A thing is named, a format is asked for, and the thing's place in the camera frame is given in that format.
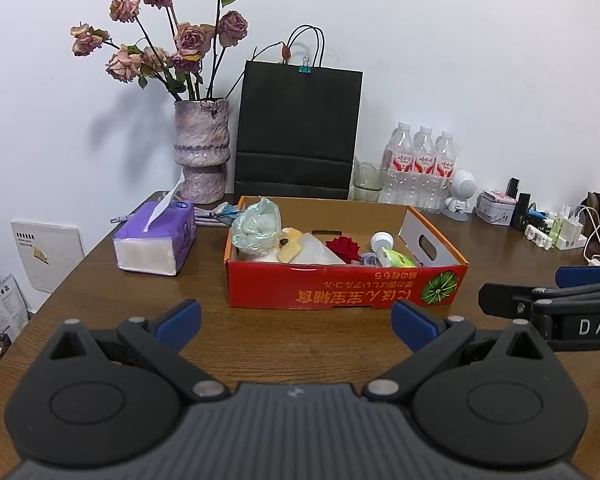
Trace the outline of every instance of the white wall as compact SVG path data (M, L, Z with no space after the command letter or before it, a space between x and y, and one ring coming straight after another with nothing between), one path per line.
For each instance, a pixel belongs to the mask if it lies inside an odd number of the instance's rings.
M169 187L170 98L104 72L109 47L74 58L80 20L119 43L110 0L0 0L0 277L13 272L34 309L11 236L12 219L75 225L86 251L152 191ZM211 22L215 0L177 0L181 21ZM458 166L482 188L510 176L539 204L576 203L600 190L600 0L238 0L248 37L226 54L228 89L254 47L300 23L327 38L325 66L364 71L357 153L379 159L398 120L456 134ZM169 48L164 12L144 8ZM313 48L310 37L309 48ZM277 50L265 60L277 61ZM295 62L301 58L298 51ZM233 99L235 132L239 92Z

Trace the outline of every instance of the brown table top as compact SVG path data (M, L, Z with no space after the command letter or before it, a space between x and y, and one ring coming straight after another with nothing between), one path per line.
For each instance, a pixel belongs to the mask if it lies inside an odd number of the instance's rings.
M472 216L433 223L470 262L451 313L480 328L502 328L477 306L484 282L555 286L562 265L582 263L580 251L541 250L513 229ZM18 463L2 421L12 390L56 327L70 317L90 328L111 328L128 316L152 318L184 298L203 308L203 326L184 357L234 387L238 381L341 382L357 387L407 357L392 333L387 310L328 311L229 308L222 252L227 229L200 227L176 278L123 272L116 267L111 235L67 277L0 362L0 478ZM446 308L433 310L440 316ZM574 464L600 480L600 352L562 353L560 359L589 405L589 425Z

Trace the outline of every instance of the gray ribbed surface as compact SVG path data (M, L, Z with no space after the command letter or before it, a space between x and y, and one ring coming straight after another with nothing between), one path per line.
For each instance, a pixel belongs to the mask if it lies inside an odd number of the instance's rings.
M9 480L583 480L568 465L497 473L429 449L399 408L348 384L242 384L193 406L175 434L132 462L61 472L23 464Z

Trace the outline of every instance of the blue pad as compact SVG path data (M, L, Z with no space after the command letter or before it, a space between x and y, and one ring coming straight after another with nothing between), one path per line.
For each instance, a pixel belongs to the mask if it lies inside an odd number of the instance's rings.
M555 284L560 288L600 283L600 267L560 267L555 271Z
M197 301L189 301L158 325L154 338L174 352L179 352L195 337L201 323L200 304Z
M445 323L429 316L411 301L396 301L391 307L391 326L402 342L412 352L417 352L437 338L445 329Z

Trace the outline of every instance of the white cap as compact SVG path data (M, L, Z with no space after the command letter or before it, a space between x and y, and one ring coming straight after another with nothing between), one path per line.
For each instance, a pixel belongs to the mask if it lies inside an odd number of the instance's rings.
M377 253L382 247L394 248L394 237L384 231L380 231L371 237L371 250L373 252Z

